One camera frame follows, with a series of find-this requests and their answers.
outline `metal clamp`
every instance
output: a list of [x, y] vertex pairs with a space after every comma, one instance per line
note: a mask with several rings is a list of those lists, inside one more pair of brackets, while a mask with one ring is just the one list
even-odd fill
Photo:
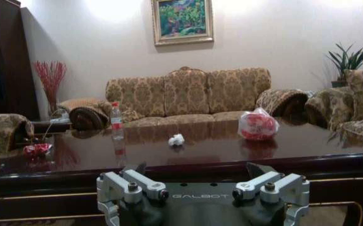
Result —
[[275, 183], [261, 186], [260, 199], [268, 203], [276, 203], [279, 199], [291, 203], [284, 226], [297, 226], [309, 208], [309, 181], [304, 176], [289, 174]]
[[165, 185], [161, 182], [151, 180], [144, 175], [139, 174], [135, 170], [129, 169], [123, 172], [123, 178], [129, 182], [137, 183], [147, 194], [147, 197], [153, 200], [167, 200], [169, 193], [165, 190]]
[[268, 172], [247, 182], [237, 183], [232, 192], [233, 198], [239, 201], [253, 199], [261, 186], [265, 183], [277, 181], [280, 178], [280, 173]]
[[117, 205], [113, 200], [124, 199], [127, 203], [137, 203], [143, 197], [143, 189], [129, 183], [116, 173], [101, 173], [96, 178], [97, 209], [105, 215], [107, 225], [120, 226]]

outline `crumpled tissue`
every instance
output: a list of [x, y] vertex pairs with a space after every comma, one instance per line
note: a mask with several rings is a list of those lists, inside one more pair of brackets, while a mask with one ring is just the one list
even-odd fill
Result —
[[169, 144], [169, 146], [183, 145], [184, 144], [184, 137], [183, 137], [183, 135], [181, 134], [173, 135], [173, 137], [169, 138], [168, 144]]

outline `red object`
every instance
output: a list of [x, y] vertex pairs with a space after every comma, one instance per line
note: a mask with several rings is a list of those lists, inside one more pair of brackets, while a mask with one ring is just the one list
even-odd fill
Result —
[[51, 146], [51, 144], [28, 145], [24, 147], [24, 154], [31, 158], [43, 157], [47, 154]]
[[260, 110], [248, 113], [240, 120], [240, 135], [248, 140], [268, 140], [277, 131], [276, 120]]
[[113, 123], [112, 124], [112, 129], [120, 129], [123, 128], [123, 124], [121, 123]]

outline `framed painting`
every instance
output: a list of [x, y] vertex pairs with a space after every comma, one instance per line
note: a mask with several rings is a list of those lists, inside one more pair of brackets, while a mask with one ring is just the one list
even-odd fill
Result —
[[213, 41], [211, 0], [151, 0], [155, 45]]

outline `wooden cabinet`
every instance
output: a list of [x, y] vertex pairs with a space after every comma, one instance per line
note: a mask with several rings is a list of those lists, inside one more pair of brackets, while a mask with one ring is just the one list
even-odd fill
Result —
[[0, 0], [0, 113], [39, 119], [20, 3]]

